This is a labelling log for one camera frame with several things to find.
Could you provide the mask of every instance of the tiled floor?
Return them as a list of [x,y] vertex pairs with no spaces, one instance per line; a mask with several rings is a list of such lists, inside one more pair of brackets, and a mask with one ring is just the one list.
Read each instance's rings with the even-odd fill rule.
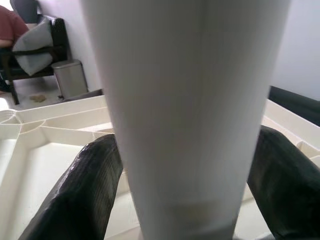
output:
[[[14,81],[15,89],[20,101],[19,105],[15,105],[11,93],[0,95],[0,99],[5,99],[10,109],[26,110],[52,105],[58,102],[60,91],[54,76],[23,79]],[[30,96],[44,95],[46,100],[43,102],[34,102],[30,100]]]

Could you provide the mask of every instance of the gray cushion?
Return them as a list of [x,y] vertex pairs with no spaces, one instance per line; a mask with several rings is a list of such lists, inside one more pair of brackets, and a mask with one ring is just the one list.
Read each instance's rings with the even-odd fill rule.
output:
[[[51,46],[53,46],[53,40],[51,36],[50,22],[45,19],[38,26],[22,35],[18,41],[16,41],[12,51],[30,51]],[[49,66],[53,60],[50,53],[23,55],[16,56],[15,58],[20,67],[29,76],[32,76]]]

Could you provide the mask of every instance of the black chair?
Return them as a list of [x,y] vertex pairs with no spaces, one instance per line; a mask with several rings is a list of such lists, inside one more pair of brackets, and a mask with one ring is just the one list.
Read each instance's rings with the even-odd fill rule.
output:
[[65,61],[68,59],[67,49],[69,42],[65,21],[62,18],[46,15],[40,16],[39,21],[42,21],[45,18],[50,21],[53,46],[30,51],[8,51],[1,53],[0,60],[2,62],[2,68],[0,68],[0,74],[4,78],[4,80],[9,81],[11,94],[14,100],[14,104],[16,105],[19,104],[19,99],[15,89],[14,80],[52,76],[54,74],[54,71],[50,66],[48,66],[45,69],[35,73],[34,75],[29,76],[16,62],[15,56],[49,53],[51,54],[53,59],[52,63]]

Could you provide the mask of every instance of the chair leg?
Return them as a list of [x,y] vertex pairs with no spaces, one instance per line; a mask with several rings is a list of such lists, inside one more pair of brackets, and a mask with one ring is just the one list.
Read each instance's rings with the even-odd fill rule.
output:
[[19,99],[18,99],[17,91],[15,89],[14,81],[13,80],[9,80],[9,84],[10,84],[10,90],[11,90],[11,94],[12,94],[12,98],[13,98],[14,104],[18,105],[18,104],[20,104],[20,102],[19,102]]

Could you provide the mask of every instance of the red shirt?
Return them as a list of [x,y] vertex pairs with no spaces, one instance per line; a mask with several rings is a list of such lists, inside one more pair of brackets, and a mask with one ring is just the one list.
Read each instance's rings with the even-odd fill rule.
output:
[[0,5],[0,40],[12,40],[15,44],[28,30],[21,17]]

